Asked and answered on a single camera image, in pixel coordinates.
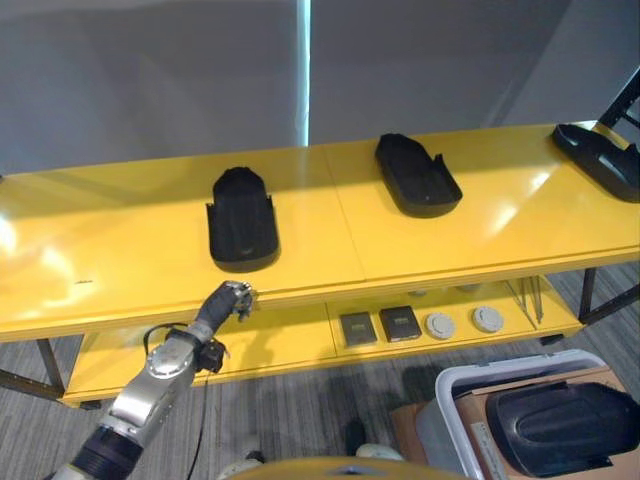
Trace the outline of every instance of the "robotic arm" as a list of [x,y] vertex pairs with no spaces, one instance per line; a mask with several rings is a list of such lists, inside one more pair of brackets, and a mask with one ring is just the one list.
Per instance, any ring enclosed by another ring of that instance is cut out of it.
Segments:
[[75,459],[53,480],[121,480],[164,423],[175,400],[202,369],[217,372],[224,346],[213,335],[232,313],[251,312],[247,283],[224,282],[205,300],[185,331],[171,330],[147,357],[144,369],[118,395]]

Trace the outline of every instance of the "white wall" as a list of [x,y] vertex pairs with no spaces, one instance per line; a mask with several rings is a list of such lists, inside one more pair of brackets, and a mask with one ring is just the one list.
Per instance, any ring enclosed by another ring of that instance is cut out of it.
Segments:
[[[295,145],[297,0],[5,0],[0,172]],[[638,0],[313,0],[311,143],[597,117]]]
[[311,141],[597,118],[640,61],[637,0],[323,0]]
[[295,0],[70,3],[0,15],[0,172],[295,144]]

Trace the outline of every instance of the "black cable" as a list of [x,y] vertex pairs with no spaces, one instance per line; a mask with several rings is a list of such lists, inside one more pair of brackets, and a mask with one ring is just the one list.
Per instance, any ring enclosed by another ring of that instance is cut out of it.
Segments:
[[189,469],[189,473],[187,475],[187,480],[191,480],[191,475],[193,475],[193,470],[196,468],[196,463],[198,462],[198,456],[200,455],[200,447],[202,446],[202,434],[204,433],[204,420],[207,416],[207,390],[209,386],[209,373],[207,373],[207,378],[204,381],[204,393],[202,395],[202,420],[200,421],[200,433],[198,434],[198,443],[196,445],[196,451],[193,454],[193,461],[191,462],[191,468]]
[[174,327],[186,327],[186,323],[162,323],[160,325],[156,325],[151,327],[149,330],[144,332],[144,337],[142,337],[142,345],[144,345],[144,354],[145,357],[149,356],[149,337],[153,332],[160,328],[174,328]]

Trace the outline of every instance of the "gray carpet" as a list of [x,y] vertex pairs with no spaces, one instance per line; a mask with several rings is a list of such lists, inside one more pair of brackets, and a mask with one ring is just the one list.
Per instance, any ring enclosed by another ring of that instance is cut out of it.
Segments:
[[[594,305],[629,288],[639,276],[637,263],[599,269]],[[577,312],[582,272],[550,279]],[[224,465],[257,447],[268,459],[341,454],[342,426],[356,415],[367,426],[371,441],[394,446],[388,412],[433,398],[437,374],[454,365],[581,348],[602,357],[640,400],[639,317],[636,302],[546,347],[531,340],[210,386],[203,450],[194,478],[214,478]],[[79,343],[77,337],[54,342],[65,378]],[[0,346],[0,368],[45,377],[31,343]],[[200,425],[203,392],[193,389],[180,399],[130,478],[186,476]],[[101,415],[101,411],[69,409],[0,390],[0,477],[42,478],[73,457]]]

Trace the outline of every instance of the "yellow shelf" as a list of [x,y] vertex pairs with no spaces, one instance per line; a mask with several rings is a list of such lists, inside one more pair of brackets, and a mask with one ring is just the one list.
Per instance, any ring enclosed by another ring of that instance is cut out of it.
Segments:
[[[408,294],[390,295],[279,312],[258,311],[244,323],[230,320],[223,325],[217,338],[228,347],[231,358],[225,361],[218,375],[209,377],[209,381],[239,380],[555,333],[572,334],[582,328],[544,278],[541,285],[544,307],[541,324],[527,319],[503,282],[482,285],[472,293],[446,288],[430,291],[420,298]],[[412,306],[423,334],[415,340],[388,343],[377,312],[381,308],[400,305]],[[480,305],[501,312],[505,318],[501,332],[483,333],[472,324],[470,315]],[[348,348],[339,316],[359,311],[370,312],[378,341],[369,346]],[[436,311],[451,315],[456,323],[456,333],[449,340],[437,340],[426,333],[424,318]],[[529,311],[534,317],[532,304],[529,304]],[[146,330],[147,327],[136,327],[86,335],[62,401],[76,405],[81,401],[117,395],[144,364],[142,335]],[[155,340],[161,339],[164,333],[158,332]],[[203,385],[205,378],[205,373],[199,374],[194,385]]]
[[[640,207],[550,142],[552,125],[416,137],[464,198],[402,215],[375,141],[11,175],[0,184],[0,342],[190,321],[226,279],[263,310],[584,268],[640,256]],[[282,254],[229,275],[209,256],[205,202],[229,167],[261,175]]]
[[431,155],[444,154],[464,194],[450,213],[428,220],[408,217],[394,204],[372,160],[377,140],[326,145],[365,277],[427,279],[444,272],[459,282],[637,256],[640,207],[584,175],[555,147],[551,130],[415,136]]
[[[272,193],[282,248],[232,275],[210,257],[205,203],[238,165]],[[9,176],[0,215],[0,341],[191,321],[227,279],[250,282],[263,306],[271,292],[364,279],[321,148]]]

